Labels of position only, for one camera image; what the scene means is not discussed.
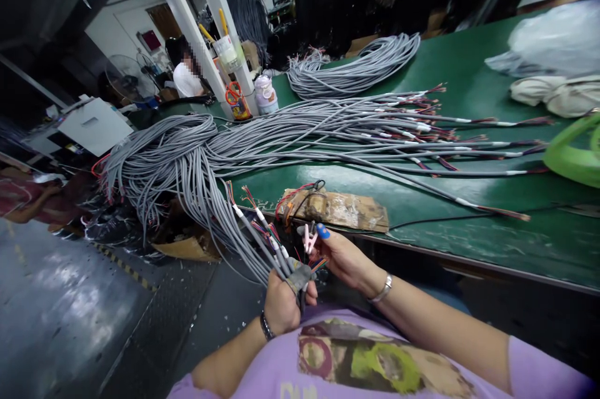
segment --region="purple t-shirt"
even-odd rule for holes
[[[509,364],[516,398],[585,397],[594,383],[542,351],[511,337]],[[454,361],[403,339],[350,310],[313,315],[270,341],[254,358],[234,398],[508,398]],[[191,375],[169,399],[213,399]]]

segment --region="white shirt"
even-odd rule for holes
[[[173,71],[173,83],[180,98],[201,96],[204,94],[200,78],[193,74],[185,63],[179,63]]]

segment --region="white machine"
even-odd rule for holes
[[[73,153],[85,149],[102,156],[134,131],[125,116],[100,98],[82,96],[80,102],[62,113],[23,142],[50,158],[64,149]]]

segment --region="yellow pole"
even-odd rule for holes
[[[202,34],[206,37],[206,39],[208,39],[211,43],[214,43],[214,39],[211,36],[210,33],[208,33],[206,31],[206,29],[204,28],[204,26],[202,24],[198,24],[198,27],[200,28],[200,31],[202,32]]]
[[[229,31],[227,30],[227,22],[225,21],[223,8],[219,8],[219,14],[221,15],[221,24],[223,25],[223,31],[225,32],[225,36],[227,36],[229,34]]]

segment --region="green table surface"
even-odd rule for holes
[[[494,72],[484,64],[485,58],[507,50],[508,37],[522,18],[423,41],[410,65],[361,96],[390,91],[420,91],[446,83],[446,93],[431,95],[442,103],[439,114],[472,119],[495,116],[502,121],[546,116],[548,112],[541,106],[534,108],[513,101],[508,88],[514,79]],[[331,63],[330,66],[347,62]],[[273,86],[280,107],[299,100],[291,91],[285,75],[275,77]],[[199,112],[205,109],[202,106],[197,108]],[[169,114],[177,112],[173,108]],[[211,106],[210,112],[223,116],[218,104]],[[556,118],[552,126],[480,128],[460,131],[459,134],[466,138],[483,133],[491,141],[550,141],[571,122]],[[499,171],[537,166],[541,163],[540,159],[541,155],[535,154],[505,160],[452,162],[463,170]],[[427,164],[441,169],[437,163]],[[513,211],[553,203],[600,200],[599,190],[554,173],[504,178],[431,178],[426,175],[419,178],[469,202]],[[241,186],[248,185],[260,207],[273,211],[285,188],[296,188],[316,179],[324,179],[329,191],[372,196],[387,208],[391,225],[475,214],[410,184],[393,182],[385,174],[344,164],[306,163],[244,174],[232,180],[236,196],[241,197]],[[401,248],[429,250],[435,255],[466,264],[577,289],[600,290],[600,221],[561,210],[532,211],[530,215],[530,222],[482,217],[416,223],[392,230],[381,238]]]

